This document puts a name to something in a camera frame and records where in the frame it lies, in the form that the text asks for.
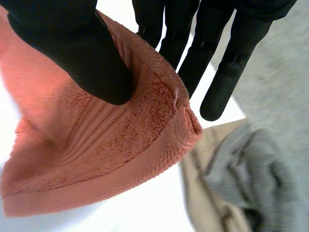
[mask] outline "coral towel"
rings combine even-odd
[[[1,180],[7,216],[58,212],[115,196],[175,164],[200,138],[178,75],[122,25],[103,15],[135,82],[132,99],[114,106],[84,92],[24,43],[6,14],[0,8],[1,74],[22,113]]]

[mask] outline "hand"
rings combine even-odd
[[[234,9],[231,39],[218,71],[202,102],[200,113],[208,121],[223,113],[255,46],[266,36],[273,20],[285,17],[296,0],[132,0],[138,35],[157,47],[163,11],[167,26],[160,54],[176,69],[187,44],[193,15],[197,25],[193,43],[179,69],[191,97],[207,68]]]
[[[86,92],[121,105],[131,98],[133,81],[96,4],[97,0],[0,0],[22,40]]]

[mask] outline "gray carpet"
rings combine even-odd
[[[216,68],[228,43],[232,20],[212,59]],[[297,231],[309,231],[308,0],[298,0],[285,18],[273,23],[256,47],[234,97],[257,128],[270,130],[277,139],[299,187]]]

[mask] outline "tan cloth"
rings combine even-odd
[[[214,151],[221,141],[246,120],[204,129],[195,148],[182,160],[186,206],[198,232],[250,232],[243,212],[214,195],[203,181]]]

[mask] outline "gray fabric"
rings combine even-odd
[[[294,231],[295,184],[268,131],[237,128],[219,145],[204,180],[225,200],[258,213],[250,219],[261,220],[254,231]]]

